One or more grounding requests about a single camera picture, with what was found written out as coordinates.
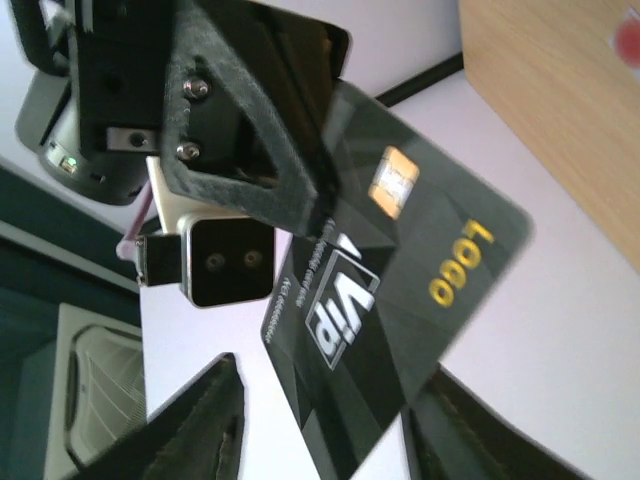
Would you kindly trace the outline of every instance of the screw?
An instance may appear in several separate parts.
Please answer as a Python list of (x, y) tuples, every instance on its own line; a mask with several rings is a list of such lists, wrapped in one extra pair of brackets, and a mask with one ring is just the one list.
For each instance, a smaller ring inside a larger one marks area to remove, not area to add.
[(178, 158), (183, 162), (196, 160), (200, 156), (200, 147), (193, 142), (184, 142), (178, 145), (176, 150)]
[(201, 78), (191, 77), (182, 86), (184, 94), (191, 100), (202, 100), (209, 95), (209, 84)]
[(256, 250), (247, 252), (244, 256), (244, 264), (249, 268), (256, 268), (262, 263), (262, 254)]
[(214, 253), (213, 255), (209, 255), (207, 257), (207, 270), (210, 272), (217, 272), (220, 270), (225, 264), (225, 259), (219, 253)]

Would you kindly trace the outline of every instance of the white tabletop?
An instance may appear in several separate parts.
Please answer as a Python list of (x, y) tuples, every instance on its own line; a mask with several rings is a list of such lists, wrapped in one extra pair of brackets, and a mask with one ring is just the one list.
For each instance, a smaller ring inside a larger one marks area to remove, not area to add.
[[(394, 111), (527, 210), (532, 240), (443, 363), (499, 414), (596, 479), (640, 471), (640, 277), (460, 73)], [(278, 253), (287, 236), (279, 234)], [(266, 302), (197, 310), (141, 293), (153, 412), (224, 351), (247, 387), (242, 478), (317, 479), (259, 328)], [(354, 477), (408, 478), (396, 423)]]

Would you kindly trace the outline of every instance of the wooden surface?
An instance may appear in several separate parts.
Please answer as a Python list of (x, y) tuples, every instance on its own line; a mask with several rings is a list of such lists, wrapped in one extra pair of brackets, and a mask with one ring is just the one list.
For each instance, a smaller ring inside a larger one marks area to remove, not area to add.
[(460, 0), (460, 15), (469, 82), (640, 271), (640, 81), (610, 46), (630, 6)]

